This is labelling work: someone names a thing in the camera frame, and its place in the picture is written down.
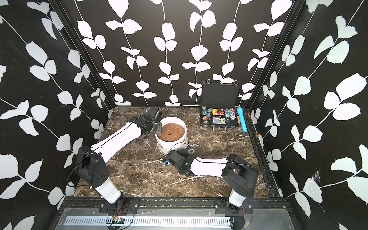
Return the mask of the white ceramic pot with mud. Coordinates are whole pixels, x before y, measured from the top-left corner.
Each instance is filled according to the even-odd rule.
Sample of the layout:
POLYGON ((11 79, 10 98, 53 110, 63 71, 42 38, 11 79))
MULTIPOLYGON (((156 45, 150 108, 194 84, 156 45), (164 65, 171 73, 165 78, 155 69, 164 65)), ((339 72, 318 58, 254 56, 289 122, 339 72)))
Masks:
POLYGON ((185 122, 177 117, 166 117, 161 120, 162 133, 155 135, 158 150, 167 155, 171 150, 181 150, 188 147, 187 127, 185 122))

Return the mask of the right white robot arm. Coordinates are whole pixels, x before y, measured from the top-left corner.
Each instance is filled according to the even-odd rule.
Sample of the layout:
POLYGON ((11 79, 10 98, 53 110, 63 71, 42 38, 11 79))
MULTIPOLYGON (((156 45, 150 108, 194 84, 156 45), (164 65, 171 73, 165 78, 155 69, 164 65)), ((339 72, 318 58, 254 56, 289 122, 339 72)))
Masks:
POLYGON ((247 198, 253 198, 259 170, 236 154, 222 159, 194 157, 190 150, 171 150, 163 159, 174 166, 181 175, 213 176, 224 179, 230 186, 229 203, 241 207, 247 198))

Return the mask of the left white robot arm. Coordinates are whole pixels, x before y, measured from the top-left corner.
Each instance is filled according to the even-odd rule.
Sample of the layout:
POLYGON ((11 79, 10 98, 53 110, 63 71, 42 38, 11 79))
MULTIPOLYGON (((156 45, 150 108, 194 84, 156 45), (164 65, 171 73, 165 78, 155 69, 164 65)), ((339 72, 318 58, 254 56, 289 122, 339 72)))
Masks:
POLYGON ((109 204, 115 204, 124 198, 110 179, 106 163, 113 155, 136 138, 144 135, 160 134, 163 114, 157 108, 129 120, 121 129, 103 141, 90 147, 82 146, 78 150, 75 173, 95 189, 109 204))

